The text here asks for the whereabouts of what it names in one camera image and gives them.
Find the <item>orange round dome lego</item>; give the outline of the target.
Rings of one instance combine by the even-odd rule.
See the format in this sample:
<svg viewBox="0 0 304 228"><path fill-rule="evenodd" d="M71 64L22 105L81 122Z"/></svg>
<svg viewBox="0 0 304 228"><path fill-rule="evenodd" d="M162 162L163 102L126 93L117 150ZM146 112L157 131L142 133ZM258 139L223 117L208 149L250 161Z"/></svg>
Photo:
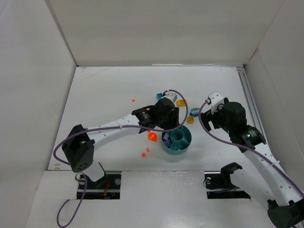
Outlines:
<svg viewBox="0 0 304 228"><path fill-rule="evenodd" d="M148 139L152 142L157 142L157 134L154 132L150 132L148 134Z"/></svg>

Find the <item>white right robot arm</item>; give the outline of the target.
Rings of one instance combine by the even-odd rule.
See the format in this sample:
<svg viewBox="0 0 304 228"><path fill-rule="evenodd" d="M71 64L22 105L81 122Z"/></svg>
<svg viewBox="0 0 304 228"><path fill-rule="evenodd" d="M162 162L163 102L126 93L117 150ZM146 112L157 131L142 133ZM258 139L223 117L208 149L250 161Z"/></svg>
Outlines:
<svg viewBox="0 0 304 228"><path fill-rule="evenodd" d="M238 187L259 202L277 228L294 228L304 220L304 192L290 179L271 152L261 154L255 146L266 140L255 127L247 124L246 111L238 102L230 102L218 92L210 94L204 105L211 108L199 112L199 122L205 132L222 129L230 140L223 143L236 146L255 166L267 184L250 180L243 167L236 162L221 168L220 173L205 180L208 189Z"/></svg>

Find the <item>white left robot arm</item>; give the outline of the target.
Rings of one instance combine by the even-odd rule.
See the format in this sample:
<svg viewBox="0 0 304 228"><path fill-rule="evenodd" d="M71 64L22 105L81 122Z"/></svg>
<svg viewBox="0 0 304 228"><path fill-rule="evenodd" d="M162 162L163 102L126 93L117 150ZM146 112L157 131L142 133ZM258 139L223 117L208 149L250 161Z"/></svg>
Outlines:
<svg viewBox="0 0 304 228"><path fill-rule="evenodd" d="M61 148L74 173L81 172L92 182L99 182L105 177L105 171L101 164L94 161L96 149L156 127L169 131L179 125L179 108L170 99L162 98L155 105L139 108L116 121L96 128L76 125Z"/></svg>

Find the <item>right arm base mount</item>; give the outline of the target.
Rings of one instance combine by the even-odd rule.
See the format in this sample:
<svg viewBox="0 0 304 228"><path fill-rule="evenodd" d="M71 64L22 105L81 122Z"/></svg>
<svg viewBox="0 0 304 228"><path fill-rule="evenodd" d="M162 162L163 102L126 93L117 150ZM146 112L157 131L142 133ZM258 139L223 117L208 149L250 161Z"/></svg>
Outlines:
<svg viewBox="0 0 304 228"><path fill-rule="evenodd" d="M203 185L207 191L207 199L251 199L239 187L232 184L230 176L242 167L233 162L220 169L220 171L205 171Z"/></svg>

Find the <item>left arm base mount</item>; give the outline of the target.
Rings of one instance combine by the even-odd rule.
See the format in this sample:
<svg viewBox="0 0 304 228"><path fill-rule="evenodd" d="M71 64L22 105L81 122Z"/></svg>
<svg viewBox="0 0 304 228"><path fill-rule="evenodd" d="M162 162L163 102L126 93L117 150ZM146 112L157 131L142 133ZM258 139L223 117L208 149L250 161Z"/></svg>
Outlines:
<svg viewBox="0 0 304 228"><path fill-rule="evenodd" d="M105 180L95 183L87 178L87 188L84 194L86 200L119 200L122 173L119 171L107 172Z"/></svg>

